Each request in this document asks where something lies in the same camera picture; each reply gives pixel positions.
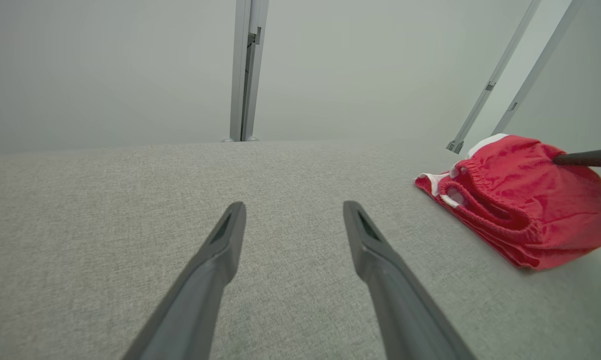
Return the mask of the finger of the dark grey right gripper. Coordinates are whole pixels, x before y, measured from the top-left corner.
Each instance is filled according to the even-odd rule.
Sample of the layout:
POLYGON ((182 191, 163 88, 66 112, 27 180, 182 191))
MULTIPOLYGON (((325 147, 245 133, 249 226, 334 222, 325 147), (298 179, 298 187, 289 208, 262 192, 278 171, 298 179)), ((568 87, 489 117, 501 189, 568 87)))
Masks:
POLYGON ((601 149, 557 155, 552 159, 557 166, 601 167, 601 149))

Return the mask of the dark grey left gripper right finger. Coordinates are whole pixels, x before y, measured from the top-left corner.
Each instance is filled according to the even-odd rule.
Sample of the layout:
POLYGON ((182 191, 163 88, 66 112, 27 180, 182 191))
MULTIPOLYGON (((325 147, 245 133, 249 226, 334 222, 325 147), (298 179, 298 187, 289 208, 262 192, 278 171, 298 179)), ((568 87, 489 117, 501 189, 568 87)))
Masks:
POLYGON ((477 360, 360 203, 342 216, 356 274, 366 283, 387 360, 477 360))

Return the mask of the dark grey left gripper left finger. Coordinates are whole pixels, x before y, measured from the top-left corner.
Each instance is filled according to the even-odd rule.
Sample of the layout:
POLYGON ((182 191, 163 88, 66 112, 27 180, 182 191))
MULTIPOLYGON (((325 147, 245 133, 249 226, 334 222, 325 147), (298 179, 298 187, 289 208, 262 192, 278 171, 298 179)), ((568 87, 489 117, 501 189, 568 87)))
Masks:
POLYGON ((247 209, 231 203, 122 360, 209 360, 224 289, 238 271, 247 209))

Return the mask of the red shorts with white hem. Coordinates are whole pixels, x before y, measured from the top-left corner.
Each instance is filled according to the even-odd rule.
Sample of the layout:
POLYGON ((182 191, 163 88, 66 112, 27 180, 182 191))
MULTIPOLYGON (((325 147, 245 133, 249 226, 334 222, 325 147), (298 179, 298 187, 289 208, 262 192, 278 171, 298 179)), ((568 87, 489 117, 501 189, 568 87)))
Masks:
POLYGON ((601 177, 554 164, 563 153, 499 133, 414 183, 513 266, 552 269, 601 248, 601 177))

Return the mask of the grey slanted frame bar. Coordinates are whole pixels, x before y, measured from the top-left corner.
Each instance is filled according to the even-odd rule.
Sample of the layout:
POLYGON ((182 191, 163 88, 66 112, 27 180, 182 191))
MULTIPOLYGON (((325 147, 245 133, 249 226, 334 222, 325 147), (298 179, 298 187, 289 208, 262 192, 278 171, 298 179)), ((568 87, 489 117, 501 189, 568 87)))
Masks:
POLYGON ((539 54, 539 57, 536 60, 534 66, 531 68, 531 71, 529 71, 526 80, 523 82, 515 97, 511 101, 511 104, 509 105, 509 107, 507 107, 506 111, 500 118, 500 121, 497 123, 494 130, 491 132, 492 136, 505 132, 507 125, 510 123, 517 109, 521 107, 529 91, 531 91, 531 88, 538 79, 538 76, 547 64, 548 60, 550 59, 550 56, 552 55, 556 47, 559 45, 561 39, 563 38, 568 27, 570 26, 570 23, 575 18, 583 2, 584 0, 571 0, 563 16, 559 20, 554 32, 549 37, 542 52, 539 54))
POLYGON ((488 101, 488 98, 490 98, 490 95, 493 93, 497 82, 499 82, 500 78, 502 77, 502 73, 506 69, 507 64, 510 62, 512 55, 514 54, 524 33, 529 27, 529 23, 531 23, 531 20, 536 11, 538 10, 540 3, 541 0, 530 0, 529 7, 527 7, 526 12, 524 13, 521 21, 518 23, 518 27, 516 27, 513 36, 508 42, 504 52, 502 53, 502 56, 497 62, 497 65, 492 71, 490 77, 488 78, 488 82, 486 82, 486 85, 483 87, 483 90, 479 94, 478 99, 474 103, 474 106, 472 107, 468 116, 463 122, 463 125, 461 125, 460 129, 458 130, 458 133, 456 134, 454 139, 452 139, 447 144, 447 150, 456 154, 461 152, 465 142, 465 138, 468 136, 468 133, 470 132, 472 126, 474 125, 479 114, 483 110, 483 107, 488 101))

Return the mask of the grey double partition post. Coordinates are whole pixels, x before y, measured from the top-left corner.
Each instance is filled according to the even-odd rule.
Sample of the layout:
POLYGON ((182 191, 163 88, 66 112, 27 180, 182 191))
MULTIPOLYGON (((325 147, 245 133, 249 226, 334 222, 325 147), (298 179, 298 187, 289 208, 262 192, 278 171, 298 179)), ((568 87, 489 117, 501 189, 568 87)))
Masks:
POLYGON ((254 142, 259 82, 270 0, 236 0, 229 136, 223 142, 254 142))

